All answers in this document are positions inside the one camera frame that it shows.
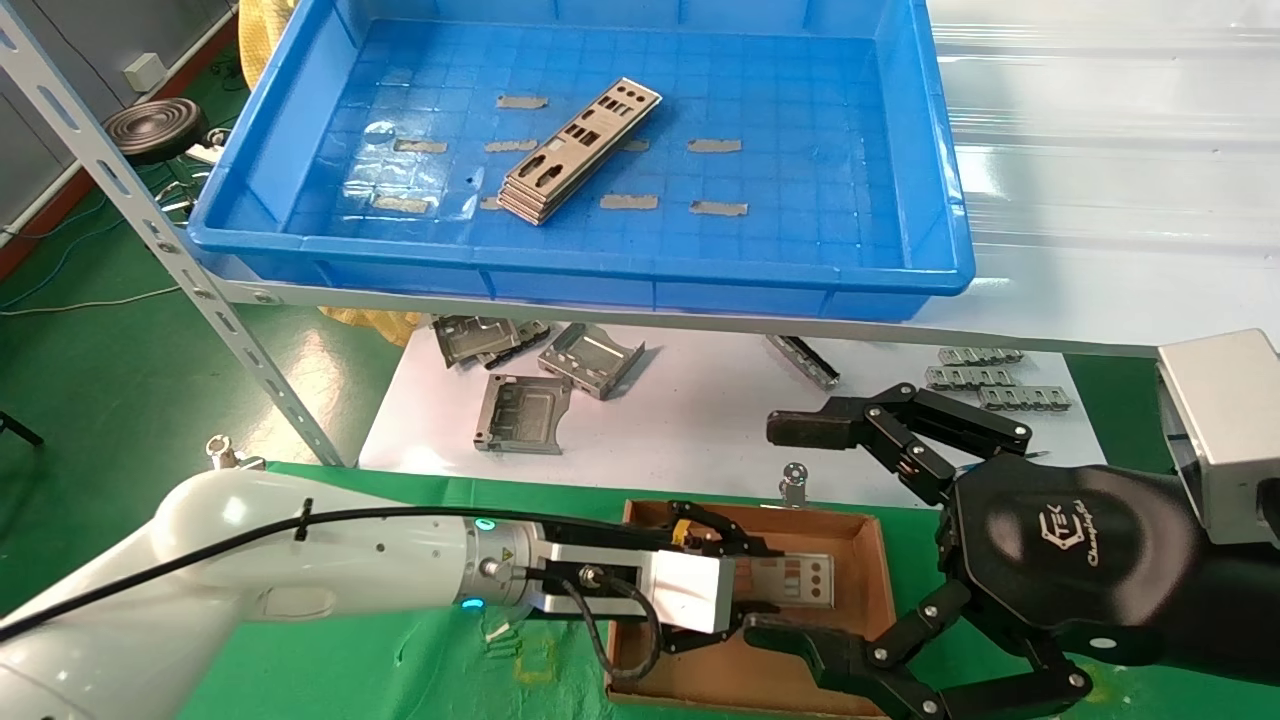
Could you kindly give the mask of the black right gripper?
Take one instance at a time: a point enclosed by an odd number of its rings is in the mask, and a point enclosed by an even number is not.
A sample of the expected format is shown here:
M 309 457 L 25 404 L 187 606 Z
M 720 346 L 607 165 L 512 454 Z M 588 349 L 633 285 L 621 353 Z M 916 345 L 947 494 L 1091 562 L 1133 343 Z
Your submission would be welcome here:
M 891 719 L 1048 717 L 1093 689 L 1061 650 L 1277 684 L 1276 548 L 1211 542 L 1171 477 L 1028 462 L 1029 427 L 909 383 L 773 411 L 765 437 L 864 448 L 924 505 L 948 500 L 945 570 L 972 588 L 946 582 L 873 641 L 774 614 L 744 619 L 748 644 L 801 659 L 822 689 Z M 924 438 L 991 460 L 956 479 Z M 968 610 L 1030 670 L 941 691 L 920 682 L 908 665 Z

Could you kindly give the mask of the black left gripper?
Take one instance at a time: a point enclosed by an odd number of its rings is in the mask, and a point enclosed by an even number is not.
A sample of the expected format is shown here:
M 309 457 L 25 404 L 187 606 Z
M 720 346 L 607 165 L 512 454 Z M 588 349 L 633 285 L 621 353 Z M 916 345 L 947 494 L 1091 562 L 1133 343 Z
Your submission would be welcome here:
M 668 502 L 669 529 L 580 519 L 539 521 L 543 537 L 557 544 L 636 551 L 689 551 L 707 557 L 778 559 L 785 551 L 773 550 L 764 538 L 748 533 L 739 523 L 700 503 L 685 500 Z M 663 625 L 660 647 L 677 655 L 727 642 L 750 614 L 777 614 L 781 607 L 760 601 L 735 601 L 730 624 L 722 632 L 700 633 Z

